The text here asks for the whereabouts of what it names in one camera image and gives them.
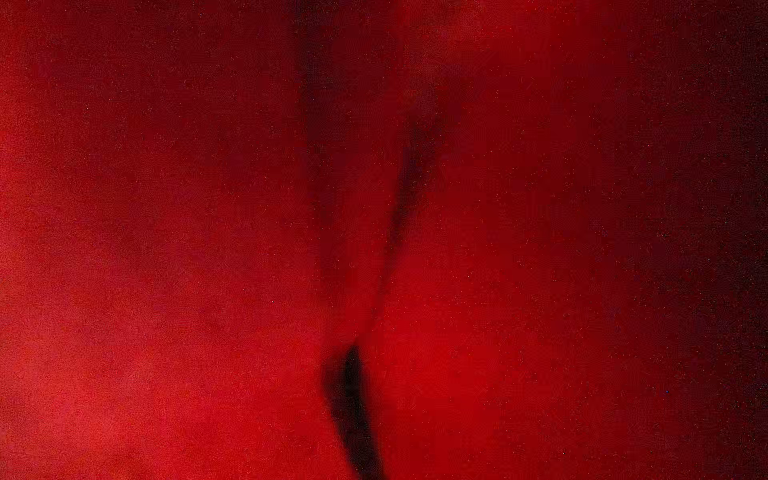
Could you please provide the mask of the red cloth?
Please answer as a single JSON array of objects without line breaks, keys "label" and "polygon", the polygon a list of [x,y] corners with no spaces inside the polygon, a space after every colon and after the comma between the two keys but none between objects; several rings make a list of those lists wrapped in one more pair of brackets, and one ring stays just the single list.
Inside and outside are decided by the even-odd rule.
[{"label": "red cloth", "polygon": [[5,479],[763,479],[763,1],[5,1]]}]

